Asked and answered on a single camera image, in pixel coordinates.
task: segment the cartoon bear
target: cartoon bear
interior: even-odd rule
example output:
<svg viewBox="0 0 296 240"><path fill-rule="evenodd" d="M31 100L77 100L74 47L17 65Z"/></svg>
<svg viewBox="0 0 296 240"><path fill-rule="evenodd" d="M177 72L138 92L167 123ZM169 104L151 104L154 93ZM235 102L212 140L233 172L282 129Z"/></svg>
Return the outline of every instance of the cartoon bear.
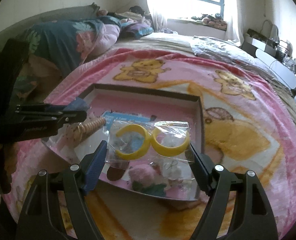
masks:
<svg viewBox="0 0 296 240"><path fill-rule="evenodd" d="M214 80L222 85L222 93L232 96L241 95L244 98L256 100L254 94L251 92L251 86L243 80L228 71L216 70L216 73L220 78L215 78Z"/></svg>
<svg viewBox="0 0 296 240"><path fill-rule="evenodd" d="M129 67L123 66L120 74L113 79L118 81L135 80L142 83L154 83L158 74L164 73L171 68L162 69L165 62L158 59L145 59L133 62Z"/></svg>

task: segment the blanket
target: blanket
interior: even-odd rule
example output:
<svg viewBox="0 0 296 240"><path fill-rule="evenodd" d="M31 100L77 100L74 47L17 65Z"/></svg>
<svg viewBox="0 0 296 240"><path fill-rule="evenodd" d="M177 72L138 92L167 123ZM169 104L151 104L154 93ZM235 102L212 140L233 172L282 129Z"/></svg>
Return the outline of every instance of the blanket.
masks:
<svg viewBox="0 0 296 240"><path fill-rule="evenodd" d="M113 26L118 30L114 39L115 43L119 36L121 23L111 16L38 23L16 38L28 41L30 54L53 63L63 77L66 77L83 64L95 48L100 50L98 42L106 35L106 26L110 28Z"/></svg>
<svg viewBox="0 0 296 240"><path fill-rule="evenodd" d="M296 127L278 95L260 76L223 62L177 53L117 49L74 70L46 102L67 105L96 82L199 96L206 154L230 171L255 171L271 203L280 239L292 227L296 221ZM13 175L11 193L4 196L15 221L35 174L50 165L51 156L40 140L19 146L19 168ZM201 196L192 206L160 202L102 182L86 201L105 239L179 240L191 236L207 199ZM233 205L232 195L220 236L227 232ZM69 231L72 225L64 203L61 209Z"/></svg>

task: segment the yellow ring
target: yellow ring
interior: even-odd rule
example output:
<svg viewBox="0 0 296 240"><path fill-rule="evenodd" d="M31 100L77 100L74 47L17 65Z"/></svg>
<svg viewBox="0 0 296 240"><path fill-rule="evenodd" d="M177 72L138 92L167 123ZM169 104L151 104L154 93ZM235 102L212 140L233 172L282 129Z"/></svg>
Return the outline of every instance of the yellow ring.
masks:
<svg viewBox="0 0 296 240"><path fill-rule="evenodd" d="M151 140L150 140L152 147L160 155L165 156L165 157L174 157L174 156L177 156L180 153L184 152L187 149L187 147L189 145L189 141L190 141L188 131L186 132L186 139L183 142L183 144L181 144L177 147L166 147L166 146L163 146L162 144L158 143L156 137L158 136L158 134L160 132L161 132L160 129L155 128L152 132Z"/></svg>
<svg viewBox="0 0 296 240"><path fill-rule="evenodd" d="M126 153L122 153L119 150L116 150L115 153L120 158L127 160L127 161L136 160L136 159L139 159L140 157L144 156L150 147L150 135L149 135L148 131L144 127L142 127L141 125L129 124L129 125L126 125L126 126L120 128L118 130L118 132L116 132L116 136L120 137L126 132L137 132L137 133L141 134L144 137L143 145L141 145L141 147L133 153L126 154Z"/></svg>

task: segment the plastic bag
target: plastic bag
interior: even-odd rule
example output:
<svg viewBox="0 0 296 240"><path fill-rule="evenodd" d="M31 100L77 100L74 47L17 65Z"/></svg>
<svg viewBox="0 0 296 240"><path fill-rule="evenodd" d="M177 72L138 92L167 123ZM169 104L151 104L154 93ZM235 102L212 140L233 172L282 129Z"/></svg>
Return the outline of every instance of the plastic bag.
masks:
<svg viewBox="0 0 296 240"><path fill-rule="evenodd" d="M86 154L96 150L102 139L96 132L103 134L100 129L105 124L104 117L90 114L84 122L65 124L57 135L43 138L43 142L69 163L79 163Z"/></svg>
<svg viewBox="0 0 296 240"><path fill-rule="evenodd" d="M187 156L189 124L178 121L125 122L115 120L108 138L108 163L128 161L191 162Z"/></svg>
<svg viewBox="0 0 296 240"><path fill-rule="evenodd" d="M114 120L129 121L129 122L149 122L151 119L149 117L142 116L141 114L126 114L118 113L112 111L106 111L102 114L101 117L104 117L107 121L104 126L103 133L108 135L110 127Z"/></svg>

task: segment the pink plush toy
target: pink plush toy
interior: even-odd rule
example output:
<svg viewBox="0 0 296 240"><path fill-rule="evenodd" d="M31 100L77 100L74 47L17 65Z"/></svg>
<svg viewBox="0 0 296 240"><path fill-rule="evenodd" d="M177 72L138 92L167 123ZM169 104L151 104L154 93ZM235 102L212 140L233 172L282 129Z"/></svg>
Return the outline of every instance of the pink plush toy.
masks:
<svg viewBox="0 0 296 240"><path fill-rule="evenodd" d="M155 181L157 172L149 164L140 164L129 170L131 182L139 182L144 187L149 187Z"/></svg>

